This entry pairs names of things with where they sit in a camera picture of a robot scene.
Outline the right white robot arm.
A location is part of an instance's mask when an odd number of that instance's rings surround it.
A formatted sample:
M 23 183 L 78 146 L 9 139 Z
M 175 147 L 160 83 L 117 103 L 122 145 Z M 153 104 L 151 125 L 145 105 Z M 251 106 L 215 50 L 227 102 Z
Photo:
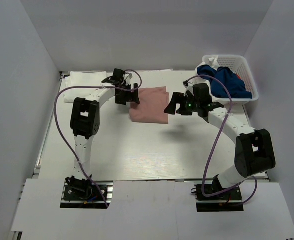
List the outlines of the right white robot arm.
M 276 167 L 271 134 L 266 129 L 254 129 L 232 116 L 230 108 L 212 100 L 209 86 L 205 83 L 188 87 L 184 93 L 174 92 L 164 113 L 182 116 L 196 113 L 217 127 L 219 131 L 210 158 L 221 134 L 225 134 L 235 144 L 234 164 L 213 178 L 210 191 L 201 187 L 201 193 L 206 198 L 215 196 L 223 200 L 230 195 L 232 189 L 248 178 Z

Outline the pink t shirt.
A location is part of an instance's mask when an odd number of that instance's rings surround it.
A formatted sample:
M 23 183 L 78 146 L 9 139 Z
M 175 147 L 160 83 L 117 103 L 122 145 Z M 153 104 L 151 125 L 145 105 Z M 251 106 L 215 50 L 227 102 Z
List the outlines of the pink t shirt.
M 131 102 L 129 117 L 134 123 L 168 124 L 169 117 L 164 113 L 169 104 L 167 87 L 141 88 L 138 90 L 140 104 Z

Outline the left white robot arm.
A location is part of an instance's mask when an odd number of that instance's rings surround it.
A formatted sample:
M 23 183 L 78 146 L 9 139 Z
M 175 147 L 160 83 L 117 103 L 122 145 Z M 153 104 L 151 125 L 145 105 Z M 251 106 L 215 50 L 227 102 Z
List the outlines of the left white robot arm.
M 76 97 L 73 102 L 70 127 L 75 142 L 73 175 L 66 178 L 67 185 L 81 200 L 97 196 L 101 191 L 92 182 L 91 151 L 95 135 L 100 129 L 100 109 L 110 99 L 118 105 L 140 104 L 139 88 L 142 83 L 131 83 L 132 74 L 114 69 L 93 93 Z

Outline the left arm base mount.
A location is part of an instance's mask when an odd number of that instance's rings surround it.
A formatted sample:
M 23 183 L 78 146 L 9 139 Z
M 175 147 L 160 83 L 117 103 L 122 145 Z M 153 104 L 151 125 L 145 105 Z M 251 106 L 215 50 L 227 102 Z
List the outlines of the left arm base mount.
M 106 210 L 113 197 L 112 181 L 97 182 L 99 189 L 87 179 L 67 177 L 64 182 L 61 209 L 102 209 Z

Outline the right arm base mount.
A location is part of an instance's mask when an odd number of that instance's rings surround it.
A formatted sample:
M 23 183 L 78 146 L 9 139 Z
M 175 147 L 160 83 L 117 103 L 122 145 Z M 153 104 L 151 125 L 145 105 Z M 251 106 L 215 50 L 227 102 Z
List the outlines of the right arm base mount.
M 229 192 L 205 197 L 202 194 L 202 185 L 195 185 L 190 193 L 195 195 L 196 210 L 198 213 L 221 213 L 221 212 L 243 212 L 243 198 L 240 187 Z

